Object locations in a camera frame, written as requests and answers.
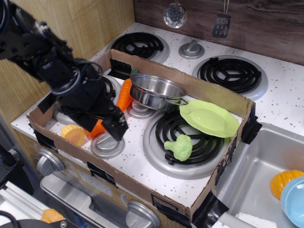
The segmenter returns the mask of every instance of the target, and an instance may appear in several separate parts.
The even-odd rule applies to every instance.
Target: pot handle
[[[183,104],[174,103],[174,102],[172,102],[172,101],[170,101],[170,100],[168,100],[168,99],[166,99],[166,98],[165,98],[165,100],[168,101],[169,103],[173,104],[173,105],[174,105],[174,104],[175,104],[175,105],[187,105],[187,104],[188,104],[188,101],[185,101],[185,100],[182,99],[182,98],[181,98],[181,100],[184,102]]]

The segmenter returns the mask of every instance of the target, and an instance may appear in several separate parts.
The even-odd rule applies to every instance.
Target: orange object
[[[280,200],[282,191],[286,184],[288,184],[294,178],[301,176],[304,176],[304,172],[298,170],[284,171],[279,173],[270,181],[270,189],[272,194]]]
[[[102,125],[103,120],[98,120],[95,127],[91,132],[85,130],[85,135],[87,136],[88,139],[92,139],[101,132],[105,131],[105,127]]]
[[[64,220],[65,218],[54,209],[45,209],[42,213],[41,221],[53,223]]]
[[[132,86],[131,79],[128,78],[123,82],[122,88],[120,90],[117,107],[119,107],[122,112],[124,112],[127,109],[127,107],[131,104],[133,100],[132,97],[130,96],[131,86]]]
[[[61,137],[70,143],[80,146],[85,141],[85,132],[79,126],[67,125],[61,129]]]

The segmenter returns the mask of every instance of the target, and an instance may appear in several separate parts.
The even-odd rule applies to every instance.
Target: black robotic arm
[[[92,131],[103,119],[105,129],[117,141],[122,139],[128,129],[124,114],[101,93],[105,83],[95,63],[74,59],[72,49],[45,22],[37,22],[9,0],[0,0],[0,59],[46,82],[63,112],[80,126]]]

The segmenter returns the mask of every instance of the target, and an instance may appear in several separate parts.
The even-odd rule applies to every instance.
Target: wooden wall
[[[90,59],[134,23],[132,0],[14,0],[14,3],[37,21],[46,21],[53,33],[73,48],[74,57]],[[0,61],[0,79],[0,115],[26,153],[32,145],[11,128],[10,122],[46,95],[49,88],[8,60]]]
[[[188,9],[188,20],[179,29],[166,26],[162,17],[175,0],[133,2],[136,22],[304,66],[303,0],[230,0],[227,39],[211,36],[224,0],[179,0]]]

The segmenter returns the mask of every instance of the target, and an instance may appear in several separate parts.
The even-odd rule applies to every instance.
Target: hanging spatula
[[[224,0],[224,14],[218,14],[217,20],[214,24],[212,37],[214,38],[227,38],[229,32],[229,26],[231,22],[231,16],[227,15],[229,0]]]

